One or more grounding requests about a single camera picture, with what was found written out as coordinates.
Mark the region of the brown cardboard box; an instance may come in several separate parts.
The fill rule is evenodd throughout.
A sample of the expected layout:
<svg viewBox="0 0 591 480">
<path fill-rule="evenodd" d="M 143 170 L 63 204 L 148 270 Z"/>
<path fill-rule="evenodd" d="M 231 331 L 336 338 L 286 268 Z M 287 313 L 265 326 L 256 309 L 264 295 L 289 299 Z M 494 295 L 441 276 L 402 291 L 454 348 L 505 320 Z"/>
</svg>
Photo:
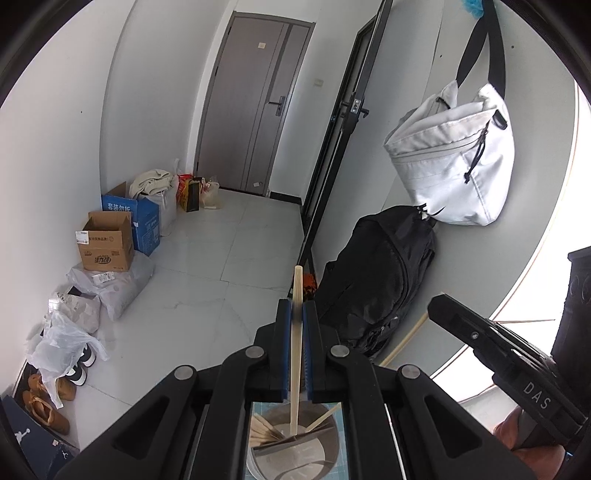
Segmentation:
<svg viewBox="0 0 591 480">
<path fill-rule="evenodd" d="M 133 255 L 131 214 L 93 211 L 84 227 L 75 232 L 83 268 L 98 272 L 126 272 Z"/>
</svg>

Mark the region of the grey entrance door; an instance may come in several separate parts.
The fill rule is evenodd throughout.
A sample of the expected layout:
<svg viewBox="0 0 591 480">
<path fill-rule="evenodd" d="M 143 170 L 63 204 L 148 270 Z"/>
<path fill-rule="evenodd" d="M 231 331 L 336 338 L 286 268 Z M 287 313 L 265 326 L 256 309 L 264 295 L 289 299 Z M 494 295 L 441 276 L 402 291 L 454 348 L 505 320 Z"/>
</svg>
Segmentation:
<svg viewBox="0 0 591 480">
<path fill-rule="evenodd" d="M 235 12 L 202 110 L 194 172 L 222 188 L 264 196 L 314 25 Z"/>
</svg>

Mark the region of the black white sneakers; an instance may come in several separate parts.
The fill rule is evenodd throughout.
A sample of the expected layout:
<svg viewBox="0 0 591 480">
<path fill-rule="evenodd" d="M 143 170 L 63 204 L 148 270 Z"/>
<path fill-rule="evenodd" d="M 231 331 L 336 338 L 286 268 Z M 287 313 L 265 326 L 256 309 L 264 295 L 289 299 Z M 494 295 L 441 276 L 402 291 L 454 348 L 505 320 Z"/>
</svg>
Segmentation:
<svg viewBox="0 0 591 480">
<path fill-rule="evenodd" d="M 77 362 L 65 374 L 65 378 L 75 386 L 83 386 L 87 380 L 87 370 L 94 365 L 96 355 L 93 349 L 86 345 Z"/>
</svg>

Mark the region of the beige cloth pile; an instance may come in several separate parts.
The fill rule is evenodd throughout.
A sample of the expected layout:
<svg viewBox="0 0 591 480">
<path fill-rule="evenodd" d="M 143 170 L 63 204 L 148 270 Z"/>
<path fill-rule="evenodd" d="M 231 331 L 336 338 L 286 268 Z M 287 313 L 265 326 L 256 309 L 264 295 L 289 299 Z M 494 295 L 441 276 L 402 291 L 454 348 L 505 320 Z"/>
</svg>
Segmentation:
<svg viewBox="0 0 591 480">
<path fill-rule="evenodd" d="M 152 169 L 138 175 L 130 184 L 128 195 L 137 198 L 140 195 L 152 196 L 166 192 L 173 185 L 174 175 L 162 169 Z"/>
</svg>

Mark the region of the clear plastic bag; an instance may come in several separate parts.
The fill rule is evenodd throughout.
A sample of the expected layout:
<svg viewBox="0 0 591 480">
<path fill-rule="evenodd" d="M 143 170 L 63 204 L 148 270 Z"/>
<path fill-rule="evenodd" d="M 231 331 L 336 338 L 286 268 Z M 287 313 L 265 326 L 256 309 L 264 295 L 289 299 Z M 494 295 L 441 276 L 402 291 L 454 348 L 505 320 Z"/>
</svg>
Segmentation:
<svg viewBox="0 0 591 480">
<path fill-rule="evenodd" d="M 221 206 L 221 201 L 219 201 L 219 183 L 214 177 L 202 177 L 200 183 L 200 206 L 209 210 L 218 209 Z"/>
</svg>

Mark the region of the chopstick bundle in holder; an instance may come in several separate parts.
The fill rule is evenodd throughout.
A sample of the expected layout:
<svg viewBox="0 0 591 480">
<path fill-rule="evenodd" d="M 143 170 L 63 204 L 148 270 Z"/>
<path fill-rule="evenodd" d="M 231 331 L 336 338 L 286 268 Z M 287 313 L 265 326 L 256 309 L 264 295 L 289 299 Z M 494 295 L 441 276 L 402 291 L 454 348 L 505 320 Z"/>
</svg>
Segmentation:
<svg viewBox="0 0 591 480">
<path fill-rule="evenodd" d="M 252 448 L 266 444 L 283 441 L 286 437 L 280 430 L 270 424 L 266 418 L 257 413 L 252 413 L 249 424 L 249 446 Z"/>
</svg>

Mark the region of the grey plastic parcel bag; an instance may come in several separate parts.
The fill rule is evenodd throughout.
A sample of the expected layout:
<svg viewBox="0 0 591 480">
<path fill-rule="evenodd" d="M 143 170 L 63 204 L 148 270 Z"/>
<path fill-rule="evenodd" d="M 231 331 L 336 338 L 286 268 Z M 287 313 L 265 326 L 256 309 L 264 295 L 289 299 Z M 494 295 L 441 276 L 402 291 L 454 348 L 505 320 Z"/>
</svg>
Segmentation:
<svg viewBox="0 0 591 480">
<path fill-rule="evenodd" d="M 79 264 L 70 269 L 67 279 L 80 292 L 98 296 L 108 318 L 116 321 L 148 284 L 154 270 L 151 259 L 136 252 L 128 271 L 90 271 Z"/>
</svg>

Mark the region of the white plastic bag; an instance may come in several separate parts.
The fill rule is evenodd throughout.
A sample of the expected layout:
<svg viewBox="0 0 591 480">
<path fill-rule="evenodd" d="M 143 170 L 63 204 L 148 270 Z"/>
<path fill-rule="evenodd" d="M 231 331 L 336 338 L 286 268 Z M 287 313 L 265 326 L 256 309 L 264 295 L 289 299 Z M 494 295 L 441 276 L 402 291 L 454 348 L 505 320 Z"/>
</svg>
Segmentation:
<svg viewBox="0 0 591 480">
<path fill-rule="evenodd" d="M 78 363 L 87 345 L 102 361 L 109 359 L 106 349 L 97 338 L 59 311 L 47 313 L 42 333 L 37 333 L 27 341 L 26 359 L 40 372 L 43 385 L 57 409 L 63 407 L 57 391 L 57 380 L 65 377 Z"/>
</svg>

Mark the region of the white sling bag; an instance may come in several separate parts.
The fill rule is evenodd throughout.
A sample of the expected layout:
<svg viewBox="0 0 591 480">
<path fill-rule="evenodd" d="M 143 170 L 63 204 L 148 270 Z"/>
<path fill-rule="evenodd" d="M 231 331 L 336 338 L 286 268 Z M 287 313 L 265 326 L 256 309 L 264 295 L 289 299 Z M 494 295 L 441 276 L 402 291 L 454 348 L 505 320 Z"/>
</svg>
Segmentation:
<svg viewBox="0 0 591 480">
<path fill-rule="evenodd" d="M 515 160 L 502 32 L 493 2 L 482 6 L 455 80 L 411 110 L 384 142 L 412 202 L 452 225 L 488 226 L 499 218 Z M 484 50 L 487 82 L 460 104 L 459 89 Z"/>
</svg>

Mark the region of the black metal frame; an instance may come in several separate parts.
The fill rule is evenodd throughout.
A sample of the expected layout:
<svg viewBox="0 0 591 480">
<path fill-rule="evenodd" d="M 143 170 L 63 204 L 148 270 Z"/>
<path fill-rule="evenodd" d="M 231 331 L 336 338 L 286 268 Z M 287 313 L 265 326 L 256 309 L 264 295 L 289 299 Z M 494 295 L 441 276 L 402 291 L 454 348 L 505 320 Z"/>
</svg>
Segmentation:
<svg viewBox="0 0 591 480">
<path fill-rule="evenodd" d="M 315 162 L 315 169 L 308 184 L 304 205 L 301 207 L 304 241 L 301 244 L 297 264 L 303 266 L 304 271 L 311 275 L 315 274 L 312 246 L 321 226 L 325 208 L 329 203 L 346 147 L 356 130 L 356 124 L 369 115 L 369 110 L 363 107 L 366 89 L 392 6 L 391 1 L 383 1 L 377 14 L 356 33 L 346 70 L 339 85 L 339 92 L 332 107 L 328 127 L 325 130 L 325 137 Z"/>
</svg>

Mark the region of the blue cardboard box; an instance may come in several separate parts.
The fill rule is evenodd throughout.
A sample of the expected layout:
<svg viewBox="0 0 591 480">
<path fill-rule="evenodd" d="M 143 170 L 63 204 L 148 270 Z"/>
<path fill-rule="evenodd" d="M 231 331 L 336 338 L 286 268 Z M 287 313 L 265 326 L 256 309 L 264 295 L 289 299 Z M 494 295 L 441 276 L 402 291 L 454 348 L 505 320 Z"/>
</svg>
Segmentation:
<svg viewBox="0 0 591 480">
<path fill-rule="evenodd" d="M 123 182 L 102 195 L 103 211 L 131 214 L 134 249 L 150 256 L 160 243 L 159 206 L 145 197 L 129 198 Z"/>
</svg>

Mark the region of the wooden chopstick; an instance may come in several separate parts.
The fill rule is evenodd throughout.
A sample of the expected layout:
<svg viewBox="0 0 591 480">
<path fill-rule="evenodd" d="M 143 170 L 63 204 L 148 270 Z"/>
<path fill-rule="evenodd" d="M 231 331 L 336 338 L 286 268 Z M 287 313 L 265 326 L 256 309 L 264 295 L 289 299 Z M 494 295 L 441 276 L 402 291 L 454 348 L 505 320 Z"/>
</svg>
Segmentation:
<svg viewBox="0 0 591 480">
<path fill-rule="evenodd" d="M 303 350 L 304 269 L 294 267 L 290 329 L 290 436 L 298 431 L 301 397 L 301 350 Z"/>
</svg>

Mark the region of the red yellow paper bag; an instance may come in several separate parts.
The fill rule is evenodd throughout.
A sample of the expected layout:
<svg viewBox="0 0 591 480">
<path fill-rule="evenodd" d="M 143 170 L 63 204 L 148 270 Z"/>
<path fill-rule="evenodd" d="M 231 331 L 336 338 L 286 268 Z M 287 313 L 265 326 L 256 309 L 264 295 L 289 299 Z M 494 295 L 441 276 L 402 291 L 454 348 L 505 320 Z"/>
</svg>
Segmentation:
<svg viewBox="0 0 591 480">
<path fill-rule="evenodd" d="M 186 213 L 198 211 L 200 208 L 201 179 L 190 174 L 178 176 L 176 192 L 177 205 Z"/>
</svg>

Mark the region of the black backpack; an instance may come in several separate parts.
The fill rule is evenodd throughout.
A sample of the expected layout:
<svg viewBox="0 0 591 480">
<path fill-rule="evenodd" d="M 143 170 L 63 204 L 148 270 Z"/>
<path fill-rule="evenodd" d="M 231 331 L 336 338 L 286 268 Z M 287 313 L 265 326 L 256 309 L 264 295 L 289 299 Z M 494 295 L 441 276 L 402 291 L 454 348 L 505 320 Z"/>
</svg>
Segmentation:
<svg viewBox="0 0 591 480">
<path fill-rule="evenodd" d="M 360 218 L 315 292 L 318 322 L 374 358 L 405 318 L 436 254 L 435 220 L 421 206 Z"/>
</svg>

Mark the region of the brown shoes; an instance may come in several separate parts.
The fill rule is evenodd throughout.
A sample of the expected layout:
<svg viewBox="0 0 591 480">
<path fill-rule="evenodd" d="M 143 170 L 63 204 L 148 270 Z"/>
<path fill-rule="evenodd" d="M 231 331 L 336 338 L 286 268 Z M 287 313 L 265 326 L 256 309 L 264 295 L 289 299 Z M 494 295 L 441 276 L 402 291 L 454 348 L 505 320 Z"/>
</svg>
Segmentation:
<svg viewBox="0 0 591 480">
<path fill-rule="evenodd" d="M 70 423 L 51 403 L 50 396 L 39 373 L 27 379 L 28 389 L 22 394 L 26 411 L 39 424 L 60 435 L 68 435 Z M 60 400 L 73 401 L 76 396 L 76 385 L 66 378 L 57 380 L 57 393 Z"/>
</svg>

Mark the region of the navy jordan shoe box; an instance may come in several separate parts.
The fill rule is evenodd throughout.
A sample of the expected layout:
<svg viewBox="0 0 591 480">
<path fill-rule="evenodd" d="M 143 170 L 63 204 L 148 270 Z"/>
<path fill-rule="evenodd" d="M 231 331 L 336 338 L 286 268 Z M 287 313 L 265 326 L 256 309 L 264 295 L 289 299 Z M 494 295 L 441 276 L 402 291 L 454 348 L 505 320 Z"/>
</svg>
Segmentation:
<svg viewBox="0 0 591 480">
<path fill-rule="evenodd" d="M 8 432 L 38 479 L 54 479 L 78 455 L 77 448 L 38 424 L 13 398 L 4 397 L 1 405 L 8 420 Z"/>
</svg>

